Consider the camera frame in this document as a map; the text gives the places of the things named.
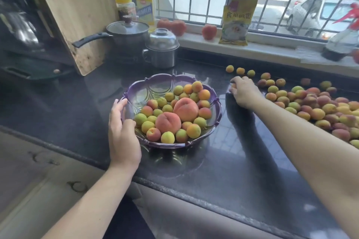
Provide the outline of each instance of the yellow package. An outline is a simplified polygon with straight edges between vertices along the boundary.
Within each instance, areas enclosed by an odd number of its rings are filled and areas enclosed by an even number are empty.
[[[224,6],[220,44],[248,45],[246,36],[258,0],[232,0]]]

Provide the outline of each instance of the fruit bowl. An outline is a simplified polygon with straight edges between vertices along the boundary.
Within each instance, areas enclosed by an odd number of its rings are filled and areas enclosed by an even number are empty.
[[[156,74],[150,78],[134,82],[121,98],[128,99],[127,106],[122,111],[122,119],[134,119],[135,115],[140,112],[147,101],[164,97],[167,92],[172,92],[173,88],[177,85],[184,86],[186,84],[192,84],[195,81],[197,81],[195,78],[191,78],[187,75]],[[135,134],[140,143],[156,148],[176,149],[198,144],[212,134],[222,118],[222,106],[213,88],[207,84],[203,84],[203,88],[207,89],[211,94],[208,101],[211,104],[210,110],[212,111],[212,117],[207,120],[207,126],[202,130],[198,138],[189,139],[186,143],[164,144],[151,142],[146,138],[146,135],[142,133],[141,129],[136,127]]]

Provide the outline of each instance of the metal lid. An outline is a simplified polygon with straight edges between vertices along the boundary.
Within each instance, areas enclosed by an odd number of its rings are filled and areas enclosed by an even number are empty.
[[[115,35],[135,35],[148,32],[150,27],[142,22],[130,21],[126,23],[125,21],[119,21],[111,23],[107,26],[107,31]]]
[[[176,36],[165,28],[156,28],[150,34],[150,38],[146,43],[146,47],[151,50],[169,51],[180,46]]]

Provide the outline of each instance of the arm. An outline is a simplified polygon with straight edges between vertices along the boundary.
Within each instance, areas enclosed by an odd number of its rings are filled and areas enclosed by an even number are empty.
[[[43,239],[101,239],[127,191],[141,160],[133,120],[122,126],[120,111],[127,100],[115,101],[109,121],[111,164],[93,187],[44,235]]]
[[[345,232],[359,238],[359,150],[266,100],[247,77],[232,81],[237,103],[258,115]]]

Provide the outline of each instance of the wooden cutting board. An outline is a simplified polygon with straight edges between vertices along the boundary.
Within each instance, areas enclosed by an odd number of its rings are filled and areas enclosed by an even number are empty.
[[[118,21],[115,0],[46,0],[46,2],[62,35],[63,43],[74,58],[78,72],[87,75],[99,67],[111,46],[106,39],[92,41],[79,49],[73,47],[71,43],[105,31],[108,24]]]

